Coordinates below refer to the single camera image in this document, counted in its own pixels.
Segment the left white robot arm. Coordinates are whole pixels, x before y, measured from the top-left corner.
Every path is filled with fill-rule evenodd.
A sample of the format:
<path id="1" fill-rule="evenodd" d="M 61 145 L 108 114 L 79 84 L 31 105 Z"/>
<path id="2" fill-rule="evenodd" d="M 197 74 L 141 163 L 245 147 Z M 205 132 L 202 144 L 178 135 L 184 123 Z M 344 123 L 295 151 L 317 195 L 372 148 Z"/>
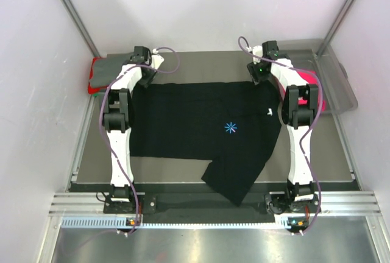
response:
<path id="1" fill-rule="evenodd" d="M 130 165 L 130 134 L 135 113 L 131 93 L 137 83 L 148 85 L 164 61 L 149 48 L 135 46 L 114 81 L 101 96 L 100 130 L 112 160 L 112 177 L 105 196 L 105 214 L 138 213 L 139 203 Z"/>

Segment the black t shirt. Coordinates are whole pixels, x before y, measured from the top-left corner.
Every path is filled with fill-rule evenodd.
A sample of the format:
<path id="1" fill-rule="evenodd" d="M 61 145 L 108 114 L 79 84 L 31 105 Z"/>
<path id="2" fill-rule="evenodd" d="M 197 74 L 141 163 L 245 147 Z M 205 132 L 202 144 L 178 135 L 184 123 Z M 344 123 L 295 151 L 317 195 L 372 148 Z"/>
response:
<path id="1" fill-rule="evenodd" d="M 281 123 L 270 82 L 136 86 L 132 156 L 207 160 L 202 180 L 242 204 L 271 157 Z"/>

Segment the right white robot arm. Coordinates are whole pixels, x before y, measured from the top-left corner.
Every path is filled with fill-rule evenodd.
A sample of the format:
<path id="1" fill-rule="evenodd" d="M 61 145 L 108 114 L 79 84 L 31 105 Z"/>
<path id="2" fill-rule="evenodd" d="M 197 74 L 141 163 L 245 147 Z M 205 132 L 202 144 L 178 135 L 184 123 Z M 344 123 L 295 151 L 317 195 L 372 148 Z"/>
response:
<path id="1" fill-rule="evenodd" d="M 311 134 L 324 106 L 321 82 L 313 71 L 295 68 L 276 41 L 244 47 L 252 56 L 247 68 L 254 82 L 275 78 L 282 97 L 281 117 L 290 144 L 290 170 L 284 197 L 272 197 L 279 213 L 304 212 L 320 204 L 320 185 L 311 166 Z"/>

